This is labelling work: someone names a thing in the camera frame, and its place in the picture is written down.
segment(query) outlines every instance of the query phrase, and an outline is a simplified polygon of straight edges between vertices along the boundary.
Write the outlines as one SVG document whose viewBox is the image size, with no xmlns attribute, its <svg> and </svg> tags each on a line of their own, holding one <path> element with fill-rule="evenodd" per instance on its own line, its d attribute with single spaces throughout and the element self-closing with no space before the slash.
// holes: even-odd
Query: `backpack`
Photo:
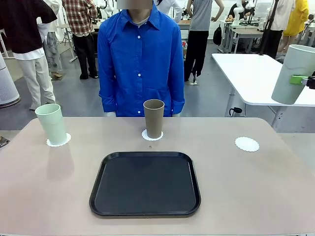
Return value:
<svg viewBox="0 0 315 236">
<path fill-rule="evenodd" d="M 220 46 L 221 41 L 222 41 L 222 30 L 221 30 L 221 27 L 219 26 L 216 29 L 215 33 L 213 34 L 213 42 L 214 44 Z"/>
</svg>

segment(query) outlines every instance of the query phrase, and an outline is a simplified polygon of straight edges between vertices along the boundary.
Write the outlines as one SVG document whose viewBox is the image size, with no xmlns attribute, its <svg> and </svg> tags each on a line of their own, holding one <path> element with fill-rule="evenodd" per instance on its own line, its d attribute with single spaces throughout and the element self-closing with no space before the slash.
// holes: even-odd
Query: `light green cup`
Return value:
<svg viewBox="0 0 315 236">
<path fill-rule="evenodd" d="M 52 145 L 61 145 L 66 142 L 67 135 L 63 123 L 63 115 L 58 104 L 40 106 L 35 110 L 35 114 Z"/>
</svg>

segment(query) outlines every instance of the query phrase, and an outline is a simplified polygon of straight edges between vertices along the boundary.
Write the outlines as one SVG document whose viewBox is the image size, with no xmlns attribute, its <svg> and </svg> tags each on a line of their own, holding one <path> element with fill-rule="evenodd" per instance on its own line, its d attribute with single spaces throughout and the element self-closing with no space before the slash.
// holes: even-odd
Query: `yellow shirt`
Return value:
<svg viewBox="0 0 315 236">
<path fill-rule="evenodd" d="M 295 36 L 304 29 L 304 23 L 309 17 L 309 5 L 307 0 L 296 0 L 295 9 L 291 12 L 289 23 L 286 30 L 283 32 L 284 36 Z"/>
</svg>

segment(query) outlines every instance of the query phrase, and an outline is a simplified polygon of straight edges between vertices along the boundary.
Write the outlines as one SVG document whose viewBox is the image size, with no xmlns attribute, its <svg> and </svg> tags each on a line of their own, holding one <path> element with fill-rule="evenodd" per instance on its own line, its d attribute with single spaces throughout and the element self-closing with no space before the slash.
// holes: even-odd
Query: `beige pants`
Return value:
<svg viewBox="0 0 315 236">
<path fill-rule="evenodd" d="M 31 93 L 32 105 L 30 109 L 36 109 L 41 105 L 40 87 L 43 89 L 46 102 L 55 103 L 56 99 L 53 92 L 53 84 L 49 76 L 46 57 L 43 56 L 34 60 L 18 60 L 18 62 Z"/>
</svg>

